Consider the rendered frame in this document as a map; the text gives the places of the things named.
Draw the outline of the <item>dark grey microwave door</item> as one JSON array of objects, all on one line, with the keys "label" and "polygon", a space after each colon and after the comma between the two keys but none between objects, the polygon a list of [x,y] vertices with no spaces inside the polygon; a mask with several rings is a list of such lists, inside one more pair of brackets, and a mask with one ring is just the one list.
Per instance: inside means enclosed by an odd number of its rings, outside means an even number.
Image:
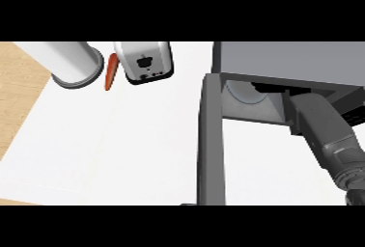
[{"label": "dark grey microwave door", "polygon": [[220,75],[208,73],[202,79],[197,112],[194,206],[224,205],[221,92]]}]

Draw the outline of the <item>pale round microwave turntable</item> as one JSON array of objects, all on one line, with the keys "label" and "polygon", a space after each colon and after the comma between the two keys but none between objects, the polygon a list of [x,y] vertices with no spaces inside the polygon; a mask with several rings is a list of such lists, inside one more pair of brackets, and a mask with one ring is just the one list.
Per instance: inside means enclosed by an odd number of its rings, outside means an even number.
[{"label": "pale round microwave turntable", "polygon": [[243,104],[254,105],[262,102],[267,93],[259,93],[249,82],[227,80],[224,82],[222,95]]}]

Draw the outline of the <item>orange carrot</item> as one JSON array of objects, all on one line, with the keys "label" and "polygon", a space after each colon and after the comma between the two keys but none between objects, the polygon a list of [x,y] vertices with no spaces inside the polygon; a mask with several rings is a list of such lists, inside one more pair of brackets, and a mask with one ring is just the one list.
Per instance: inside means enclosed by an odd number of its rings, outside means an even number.
[{"label": "orange carrot", "polygon": [[115,72],[118,69],[118,57],[116,54],[112,53],[107,57],[107,65],[106,65],[106,73],[104,73],[104,85],[103,88],[107,91],[110,89],[110,85],[113,82]]}]

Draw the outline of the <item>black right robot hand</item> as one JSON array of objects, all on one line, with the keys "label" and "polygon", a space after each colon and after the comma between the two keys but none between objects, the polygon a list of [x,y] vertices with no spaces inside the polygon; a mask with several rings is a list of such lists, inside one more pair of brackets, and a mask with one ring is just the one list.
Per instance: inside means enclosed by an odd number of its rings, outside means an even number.
[{"label": "black right robot hand", "polygon": [[252,82],[251,85],[259,93],[287,93],[289,96],[310,93],[310,88],[304,86],[265,84],[258,82]]}]

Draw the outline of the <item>silver toaster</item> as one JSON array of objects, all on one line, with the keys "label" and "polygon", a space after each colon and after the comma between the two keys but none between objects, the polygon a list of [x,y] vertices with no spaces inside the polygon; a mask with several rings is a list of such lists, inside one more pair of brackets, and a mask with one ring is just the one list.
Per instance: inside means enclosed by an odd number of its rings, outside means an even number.
[{"label": "silver toaster", "polygon": [[172,52],[166,41],[116,41],[113,50],[132,85],[166,79],[172,75]]}]

